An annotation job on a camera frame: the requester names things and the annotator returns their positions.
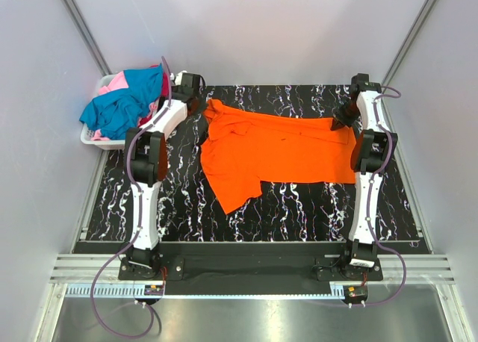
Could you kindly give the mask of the orange t shirt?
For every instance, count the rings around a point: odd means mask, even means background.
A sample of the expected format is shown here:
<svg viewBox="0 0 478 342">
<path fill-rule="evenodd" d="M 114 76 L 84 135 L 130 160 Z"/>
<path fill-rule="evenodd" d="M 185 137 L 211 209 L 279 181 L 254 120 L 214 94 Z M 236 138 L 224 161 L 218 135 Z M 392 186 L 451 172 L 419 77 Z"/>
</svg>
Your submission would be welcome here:
<svg viewBox="0 0 478 342">
<path fill-rule="evenodd" d="M 330 118 L 293 118 L 243 111 L 210 99 L 201 165 L 225 214 L 262 194 L 261 183 L 354 184 L 352 128 Z"/>
</svg>

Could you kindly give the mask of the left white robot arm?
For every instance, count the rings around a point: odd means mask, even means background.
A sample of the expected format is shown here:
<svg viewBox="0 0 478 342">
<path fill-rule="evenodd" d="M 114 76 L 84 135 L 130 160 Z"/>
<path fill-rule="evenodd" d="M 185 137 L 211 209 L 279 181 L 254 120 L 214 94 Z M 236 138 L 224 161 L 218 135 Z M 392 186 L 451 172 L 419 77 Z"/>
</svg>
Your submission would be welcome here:
<svg viewBox="0 0 478 342">
<path fill-rule="evenodd" d="M 200 86 L 175 85 L 166 98 L 158 101 L 152 118 L 126 134 L 125 174 L 131 184 L 133 198 L 133 230 L 122 259 L 122 272 L 136 273 L 153 279 L 165 273 L 158 251 L 157 200 L 165 179 L 167 139 L 171 133 L 195 113 L 200 105 Z"/>
</svg>

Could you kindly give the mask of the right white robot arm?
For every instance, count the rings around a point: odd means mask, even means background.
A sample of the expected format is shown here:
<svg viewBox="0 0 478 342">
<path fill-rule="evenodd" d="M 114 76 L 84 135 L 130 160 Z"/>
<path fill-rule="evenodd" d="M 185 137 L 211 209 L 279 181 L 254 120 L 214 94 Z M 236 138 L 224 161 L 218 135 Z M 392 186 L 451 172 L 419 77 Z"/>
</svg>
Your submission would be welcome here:
<svg viewBox="0 0 478 342">
<path fill-rule="evenodd" d="M 358 73 L 351 78 L 350 100 L 335 110 L 333 131 L 361 119 L 362 130 L 351 155 L 356 177 L 353 224 L 335 269 L 346 280 L 361 280 L 379 271 L 376 212 L 385 170 L 397 145 L 397 134 L 385 122 L 382 86 Z"/>
</svg>

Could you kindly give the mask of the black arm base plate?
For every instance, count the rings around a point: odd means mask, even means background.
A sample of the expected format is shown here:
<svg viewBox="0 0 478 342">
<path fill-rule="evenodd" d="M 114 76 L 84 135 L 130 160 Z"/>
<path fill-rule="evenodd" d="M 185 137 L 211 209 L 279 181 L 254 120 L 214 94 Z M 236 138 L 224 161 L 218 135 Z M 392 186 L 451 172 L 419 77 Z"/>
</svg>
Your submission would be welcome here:
<svg viewBox="0 0 478 342">
<path fill-rule="evenodd" d="M 341 267 L 334 255 L 165 255 L 152 269 L 128 262 L 120 263 L 120 280 L 153 280 L 166 278 L 185 281 L 193 277 L 300 277 L 321 282 L 378 282 L 383 279 L 379 263 L 370 270 Z"/>
</svg>

